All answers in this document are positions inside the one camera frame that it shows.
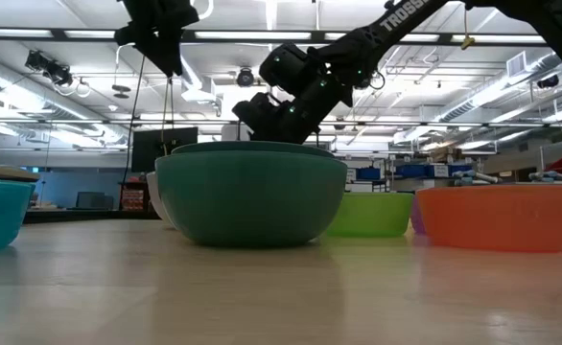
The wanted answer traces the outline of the wooden shelf board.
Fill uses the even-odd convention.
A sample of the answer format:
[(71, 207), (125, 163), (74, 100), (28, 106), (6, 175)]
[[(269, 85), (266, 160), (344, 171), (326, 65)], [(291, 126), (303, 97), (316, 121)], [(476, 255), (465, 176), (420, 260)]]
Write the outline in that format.
[(37, 182), (40, 174), (28, 172), (18, 168), (0, 167), (0, 180), (13, 180), (22, 182)]

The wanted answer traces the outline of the grey box on bench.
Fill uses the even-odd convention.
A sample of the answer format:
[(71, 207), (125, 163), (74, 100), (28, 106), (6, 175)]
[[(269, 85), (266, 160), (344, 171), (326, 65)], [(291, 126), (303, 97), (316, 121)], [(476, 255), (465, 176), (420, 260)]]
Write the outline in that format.
[(76, 208), (85, 210), (111, 210), (114, 199), (110, 195), (98, 192), (78, 192)]

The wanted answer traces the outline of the red drawer cabinet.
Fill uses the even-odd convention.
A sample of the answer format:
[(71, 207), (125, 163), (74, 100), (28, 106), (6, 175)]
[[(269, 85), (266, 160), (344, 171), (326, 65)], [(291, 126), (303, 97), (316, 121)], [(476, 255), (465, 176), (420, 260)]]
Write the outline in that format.
[(146, 212), (149, 204), (148, 186), (145, 182), (120, 182), (119, 208), (122, 211)]

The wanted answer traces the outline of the orange bowl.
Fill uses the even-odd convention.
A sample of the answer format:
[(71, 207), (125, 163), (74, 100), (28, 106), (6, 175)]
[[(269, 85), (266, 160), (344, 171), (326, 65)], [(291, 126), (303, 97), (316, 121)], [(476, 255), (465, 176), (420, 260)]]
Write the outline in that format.
[(416, 197), (434, 245), (562, 251), (562, 184), (431, 188), (418, 191)]

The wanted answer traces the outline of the teal green bowl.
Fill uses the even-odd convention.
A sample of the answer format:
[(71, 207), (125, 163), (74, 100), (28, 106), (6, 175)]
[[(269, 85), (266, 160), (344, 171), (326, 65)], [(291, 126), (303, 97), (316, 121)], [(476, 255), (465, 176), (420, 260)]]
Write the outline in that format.
[(206, 151), (272, 151), (296, 154), (309, 154), (326, 158), (334, 158), (334, 154), (319, 148), (313, 148), (292, 143), (270, 141), (222, 141), (190, 144), (177, 147), (172, 154), (206, 152)]

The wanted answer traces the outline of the white bowl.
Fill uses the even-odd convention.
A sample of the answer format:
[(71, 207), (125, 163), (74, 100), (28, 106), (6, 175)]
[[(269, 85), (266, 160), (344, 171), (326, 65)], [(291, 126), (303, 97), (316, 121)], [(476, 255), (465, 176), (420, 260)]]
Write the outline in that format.
[(148, 188), (149, 188), (149, 195), (150, 195), (150, 200), (152, 203), (152, 207), (155, 210), (155, 212), (157, 213), (157, 215), (165, 222), (165, 224), (169, 227), (169, 228), (173, 228), (175, 229), (175, 225), (172, 223), (172, 221), (170, 220), (166, 209), (161, 201), (160, 198), (160, 193), (159, 193), (159, 189), (158, 189), (158, 182), (157, 182), (157, 176), (155, 172), (149, 172), (146, 175), (146, 179), (147, 179), (147, 184), (148, 184)]

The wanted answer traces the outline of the large dark green bowl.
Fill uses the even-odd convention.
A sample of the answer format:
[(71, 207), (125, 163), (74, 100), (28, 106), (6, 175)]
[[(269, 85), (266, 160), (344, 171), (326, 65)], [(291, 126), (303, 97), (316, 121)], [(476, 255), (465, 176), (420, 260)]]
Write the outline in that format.
[(347, 167), (279, 151), (201, 151), (155, 162), (160, 198), (190, 241), (216, 247), (287, 247), (332, 223)]

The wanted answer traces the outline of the purple bowl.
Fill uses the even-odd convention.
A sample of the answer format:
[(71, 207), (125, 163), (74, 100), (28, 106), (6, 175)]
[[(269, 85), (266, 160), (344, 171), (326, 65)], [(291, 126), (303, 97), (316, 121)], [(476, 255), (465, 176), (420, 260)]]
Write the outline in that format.
[(426, 228), (422, 219), (422, 213), (419, 206), (419, 201), (417, 195), (413, 196), (411, 214), (410, 214), (411, 226), (414, 233), (417, 235), (425, 235)]

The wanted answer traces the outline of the yellow hanging hook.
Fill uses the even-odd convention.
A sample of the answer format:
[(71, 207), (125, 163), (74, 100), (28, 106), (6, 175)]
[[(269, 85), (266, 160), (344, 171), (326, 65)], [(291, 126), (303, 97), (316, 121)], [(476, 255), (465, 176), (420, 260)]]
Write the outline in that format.
[(469, 30), (468, 30), (468, 10), (467, 10), (467, 8), (464, 8), (463, 28), (464, 28), (464, 38), (463, 38), (462, 43), (460, 45), (460, 49), (462, 51), (465, 51), (475, 43), (475, 39), (470, 36)]

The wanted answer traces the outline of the lime green bowl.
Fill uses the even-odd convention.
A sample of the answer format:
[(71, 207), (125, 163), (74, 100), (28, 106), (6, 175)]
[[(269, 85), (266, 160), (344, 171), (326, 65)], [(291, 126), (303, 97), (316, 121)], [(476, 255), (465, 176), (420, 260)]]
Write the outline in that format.
[(346, 193), (326, 234), (340, 238), (402, 237), (413, 198), (407, 193)]

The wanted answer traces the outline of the black monitor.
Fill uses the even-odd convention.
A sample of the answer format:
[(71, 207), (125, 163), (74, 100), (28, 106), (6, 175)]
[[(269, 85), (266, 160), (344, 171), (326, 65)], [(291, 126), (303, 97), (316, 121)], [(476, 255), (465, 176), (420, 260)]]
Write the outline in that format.
[(131, 171), (153, 172), (157, 158), (169, 155), (175, 148), (195, 144), (198, 136), (199, 130), (196, 127), (135, 132), (131, 149)]

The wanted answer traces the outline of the white ceiling air vent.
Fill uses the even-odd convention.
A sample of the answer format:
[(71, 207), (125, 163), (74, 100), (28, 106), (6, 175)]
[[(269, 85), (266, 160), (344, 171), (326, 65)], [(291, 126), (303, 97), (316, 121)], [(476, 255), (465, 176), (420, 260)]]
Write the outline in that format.
[(525, 51), (510, 58), (506, 62), (506, 73), (509, 78), (515, 78), (524, 74), (527, 68), (527, 55)]

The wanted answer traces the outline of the blue storage bins shelf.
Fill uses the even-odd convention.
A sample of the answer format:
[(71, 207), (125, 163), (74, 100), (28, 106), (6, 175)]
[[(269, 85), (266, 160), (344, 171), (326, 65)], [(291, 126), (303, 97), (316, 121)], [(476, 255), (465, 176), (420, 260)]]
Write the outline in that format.
[[(395, 168), (395, 178), (448, 178), (457, 172), (473, 170), (471, 165), (423, 165), (407, 164)], [(380, 168), (357, 168), (358, 180), (383, 179)]]

